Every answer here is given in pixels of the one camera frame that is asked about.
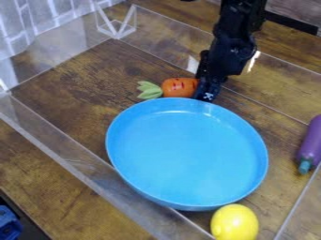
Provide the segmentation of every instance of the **blue bowl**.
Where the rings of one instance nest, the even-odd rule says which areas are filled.
[[[187,211],[243,199],[269,168],[267,148],[251,125],[224,108],[188,98],[148,100],[120,112],[107,151],[132,188]]]

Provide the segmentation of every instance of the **carrot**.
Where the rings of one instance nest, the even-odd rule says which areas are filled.
[[[192,78],[171,78],[166,79],[160,86],[151,82],[138,82],[138,90],[142,99],[152,99],[163,96],[164,98],[190,98],[196,88],[198,80]]]

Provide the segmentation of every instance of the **lemon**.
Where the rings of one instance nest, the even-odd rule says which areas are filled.
[[[226,205],[212,214],[210,231],[216,240],[254,240],[258,234],[257,216],[241,204]]]

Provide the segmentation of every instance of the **wooden surface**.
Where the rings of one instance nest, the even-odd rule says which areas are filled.
[[[220,4],[220,0],[208,0]],[[269,0],[266,10],[299,22],[321,27],[321,3],[318,0]]]
[[[52,239],[152,239],[1,120],[0,188]]]
[[[175,6],[171,5],[170,0],[162,2],[136,0],[135,2],[207,31],[211,29],[214,10],[204,1],[184,3],[184,5],[178,3]],[[262,39],[259,38],[261,46],[266,51],[283,59],[290,59],[302,67],[321,72],[317,54],[319,39],[314,40],[310,36],[275,24],[269,23],[267,26],[273,31],[263,32]],[[150,79],[160,83],[172,76],[191,76],[191,74],[127,44],[109,40],[16,87],[12,95],[93,154],[109,161],[104,149],[104,133],[115,115],[139,101],[135,90],[136,81]],[[251,74],[230,78],[227,88],[223,89],[215,101],[218,105],[233,110],[249,120],[262,134],[270,151],[267,179],[261,188],[242,201],[259,217],[258,239],[273,239],[309,180],[309,175],[297,174],[293,158],[306,131],[303,123],[307,123],[311,116],[321,112],[321,104],[317,100],[319,99],[319,91],[317,91],[319,84],[319,75],[263,56],[258,59]],[[150,238],[61,167],[31,147],[9,127],[1,124],[0,131],[2,143],[8,146],[5,149],[9,149],[9,152],[4,152],[6,162],[17,164],[14,160],[19,159],[35,161],[33,165],[21,163],[23,170],[27,168],[27,171],[31,171],[29,175],[21,174],[19,169],[16,172],[12,170],[8,174],[1,174],[1,186],[4,187],[8,183],[5,179],[13,179],[13,183],[19,184],[20,182],[29,183],[28,187],[19,187],[19,184],[6,185],[4,190],[53,239],[61,239],[59,234],[64,234],[63,239],[87,239],[79,234],[81,231],[88,231],[81,225],[83,222],[79,223],[79,218],[83,218],[88,203],[93,203],[95,208],[89,207],[92,214],[87,216],[87,221],[92,219],[92,215],[97,215],[95,213],[100,212],[101,215],[105,213],[109,217],[105,218],[105,224],[109,224],[109,227],[101,230],[103,227],[99,225],[101,232],[92,239],[100,239],[101,235],[104,236],[101,239],[108,239],[108,236],[116,239],[113,233],[117,233],[119,228],[123,231],[117,239]],[[16,144],[27,146],[17,148],[13,147]],[[32,166],[39,166],[39,172],[31,170]],[[51,194],[48,191],[51,185],[52,192],[60,192],[60,194]],[[60,199],[65,203],[63,208],[56,205]],[[68,207],[71,203],[79,205],[75,204],[76,207],[71,209]],[[49,211],[48,217],[41,217],[47,211]],[[183,214],[208,230],[211,212]],[[96,223],[89,222],[89,224],[93,227],[97,226]]]

